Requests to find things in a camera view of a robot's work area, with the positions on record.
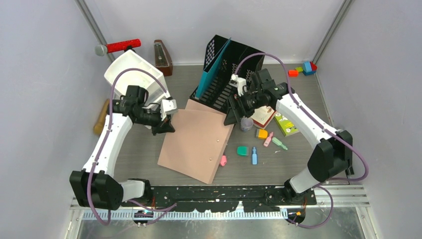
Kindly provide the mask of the red brown book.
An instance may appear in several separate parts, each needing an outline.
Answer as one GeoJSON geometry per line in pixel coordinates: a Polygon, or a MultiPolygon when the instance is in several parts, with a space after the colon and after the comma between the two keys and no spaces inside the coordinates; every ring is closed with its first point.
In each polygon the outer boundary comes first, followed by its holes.
{"type": "Polygon", "coordinates": [[[273,119],[275,111],[270,106],[262,106],[254,111],[250,117],[257,128],[265,129],[273,119]]]}

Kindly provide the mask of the pink cardboard folder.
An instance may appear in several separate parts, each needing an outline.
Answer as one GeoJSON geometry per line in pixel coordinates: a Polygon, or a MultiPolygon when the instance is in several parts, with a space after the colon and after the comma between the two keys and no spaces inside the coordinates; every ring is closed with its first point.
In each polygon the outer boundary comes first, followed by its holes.
{"type": "Polygon", "coordinates": [[[188,100],[172,117],[175,132],[165,135],[158,165],[211,184],[233,129],[224,125],[225,117],[188,100]]]}

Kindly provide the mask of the green illustrated book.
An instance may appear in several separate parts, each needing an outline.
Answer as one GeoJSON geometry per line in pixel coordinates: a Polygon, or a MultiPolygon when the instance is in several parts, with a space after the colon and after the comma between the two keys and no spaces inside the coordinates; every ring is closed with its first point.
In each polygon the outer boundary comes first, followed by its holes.
{"type": "Polygon", "coordinates": [[[283,136],[287,137],[299,132],[299,129],[284,115],[279,112],[275,113],[274,120],[282,132],[283,136]]]}

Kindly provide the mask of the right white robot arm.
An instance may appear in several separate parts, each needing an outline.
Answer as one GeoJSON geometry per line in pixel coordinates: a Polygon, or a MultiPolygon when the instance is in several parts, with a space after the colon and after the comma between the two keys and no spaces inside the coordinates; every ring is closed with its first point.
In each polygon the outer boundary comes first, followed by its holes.
{"type": "Polygon", "coordinates": [[[297,204],[310,188],[351,167],[351,134],[321,120],[300,101],[288,83],[276,84],[269,71],[263,69],[253,74],[250,86],[236,74],[231,75],[229,85],[233,91],[227,98],[224,125],[238,123],[260,107],[271,107],[286,116],[313,149],[305,169],[284,183],[281,194],[285,202],[297,204]]]}

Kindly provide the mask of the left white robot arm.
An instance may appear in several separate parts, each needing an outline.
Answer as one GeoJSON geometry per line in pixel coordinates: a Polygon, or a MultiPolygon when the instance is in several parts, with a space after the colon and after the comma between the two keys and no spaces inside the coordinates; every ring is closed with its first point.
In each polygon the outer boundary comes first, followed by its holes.
{"type": "Polygon", "coordinates": [[[134,199],[141,206],[152,202],[153,190],[147,179],[114,179],[116,161],[122,144],[134,124],[149,126],[153,135],[175,132],[171,125],[171,110],[176,108],[169,92],[161,102],[147,102],[149,92],[129,85],[126,95],[106,104],[105,125],[91,157],[80,171],[73,171],[70,184],[82,207],[117,210],[122,203],[134,199]]]}

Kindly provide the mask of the clear jar of pins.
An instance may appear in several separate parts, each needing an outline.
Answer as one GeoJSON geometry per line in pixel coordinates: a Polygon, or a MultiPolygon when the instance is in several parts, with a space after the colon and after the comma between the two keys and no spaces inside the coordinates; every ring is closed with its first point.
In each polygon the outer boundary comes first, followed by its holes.
{"type": "Polygon", "coordinates": [[[251,130],[251,129],[253,128],[253,126],[254,126],[254,121],[253,121],[253,119],[243,117],[243,118],[240,120],[240,129],[241,129],[243,132],[247,132],[247,131],[251,130]]]}

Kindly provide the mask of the orange eraser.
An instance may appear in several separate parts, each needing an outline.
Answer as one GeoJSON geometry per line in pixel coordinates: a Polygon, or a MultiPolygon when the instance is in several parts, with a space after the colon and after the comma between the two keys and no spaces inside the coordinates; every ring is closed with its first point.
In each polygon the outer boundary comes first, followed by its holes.
{"type": "Polygon", "coordinates": [[[257,129],[256,130],[256,137],[258,139],[266,139],[268,137],[268,131],[264,130],[264,129],[257,129]]]}

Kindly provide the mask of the green eraser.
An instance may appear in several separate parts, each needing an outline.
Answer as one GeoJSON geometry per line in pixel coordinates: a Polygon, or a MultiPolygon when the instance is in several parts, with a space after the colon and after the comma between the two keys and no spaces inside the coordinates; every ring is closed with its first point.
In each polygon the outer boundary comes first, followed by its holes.
{"type": "Polygon", "coordinates": [[[249,149],[247,146],[239,146],[236,150],[237,155],[239,156],[248,156],[249,149]]]}

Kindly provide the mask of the teal folder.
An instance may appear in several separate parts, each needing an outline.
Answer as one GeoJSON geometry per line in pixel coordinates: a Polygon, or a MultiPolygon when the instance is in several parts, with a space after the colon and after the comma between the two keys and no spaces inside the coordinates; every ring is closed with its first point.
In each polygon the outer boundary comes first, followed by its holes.
{"type": "Polygon", "coordinates": [[[195,93],[195,98],[201,98],[210,87],[218,74],[223,54],[230,42],[231,38],[215,35],[207,44],[203,73],[195,93]]]}

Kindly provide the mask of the black mesh file organizer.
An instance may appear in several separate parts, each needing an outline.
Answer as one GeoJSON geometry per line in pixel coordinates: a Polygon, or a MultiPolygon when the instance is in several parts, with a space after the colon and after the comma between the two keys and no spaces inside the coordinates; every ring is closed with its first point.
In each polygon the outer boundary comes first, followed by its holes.
{"type": "Polygon", "coordinates": [[[256,48],[231,40],[223,54],[218,74],[208,90],[201,98],[197,99],[195,98],[196,88],[190,95],[190,99],[219,112],[226,113],[226,100],[231,90],[236,90],[229,85],[231,75],[236,73],[239,77],[246,79],[247,86],[250,86],[252,75],[262,68],[264,56],[254,56],[242,63],[240,67],[238,67],[238,64],[247,56],[260,52],[256,48]]]}

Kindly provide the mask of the orange toy block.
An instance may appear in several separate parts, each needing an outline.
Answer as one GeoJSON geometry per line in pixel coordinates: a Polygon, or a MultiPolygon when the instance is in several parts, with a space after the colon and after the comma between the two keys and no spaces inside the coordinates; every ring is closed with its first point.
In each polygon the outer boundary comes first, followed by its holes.
{"type": "Polygon", "coordinates": [[[297,70],[289,70],[288,76],[289,77],[297,77],[299,75],[299,72],[297,70]]]}

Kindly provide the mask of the brown wooden metronome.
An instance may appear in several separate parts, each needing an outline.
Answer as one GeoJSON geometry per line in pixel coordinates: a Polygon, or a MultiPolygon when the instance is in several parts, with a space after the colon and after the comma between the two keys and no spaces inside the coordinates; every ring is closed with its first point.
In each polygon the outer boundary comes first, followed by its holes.
{"type": "Polygon", "coordinates": [[[170,54],[160,39],[154,40],[154,54],[155,54],[155,67],[160,70],[165,77],[173,75],[173,61],[170,54]]]}

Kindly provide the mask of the blue red toy block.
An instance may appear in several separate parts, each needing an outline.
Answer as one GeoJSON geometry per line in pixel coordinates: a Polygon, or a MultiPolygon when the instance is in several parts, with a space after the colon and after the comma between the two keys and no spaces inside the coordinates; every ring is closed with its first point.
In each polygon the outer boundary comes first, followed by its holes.
{"type": "Polygon", "coordinates": [[[317,65],[312,61],[306,61],[302,63],[302,69],[305,76],[313,75],[317,71],[317,65]]]}

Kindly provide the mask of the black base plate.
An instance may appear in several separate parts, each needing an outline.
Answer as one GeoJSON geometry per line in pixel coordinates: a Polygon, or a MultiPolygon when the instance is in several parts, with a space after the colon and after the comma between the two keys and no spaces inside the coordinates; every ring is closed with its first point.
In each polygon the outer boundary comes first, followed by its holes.
{"type": "Polygon", "coordinates": [[[174,212],[233,212],[242,206],[245,212],[274,212],[280,206],[313,206],[315,194],[308,190],[289,199],[283,186],[154,186],[134,201],[164,209],[176,204],[174,212]]]}

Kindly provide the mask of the red handled microphone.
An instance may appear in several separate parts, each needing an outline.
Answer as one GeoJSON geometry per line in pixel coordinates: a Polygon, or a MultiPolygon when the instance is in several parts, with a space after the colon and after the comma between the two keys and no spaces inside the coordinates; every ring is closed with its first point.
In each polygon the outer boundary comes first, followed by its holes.
{"type": "Polygon", "coordinates": [[[119,51],[128,51],[133,50],[134,48],[141,46],[140,39],[132,39],[127,41],[115,42],[110,44],[100,44],[94,48],[95,54],[98,56],[104,56],[106,54],[119,52],[119,51]]]}

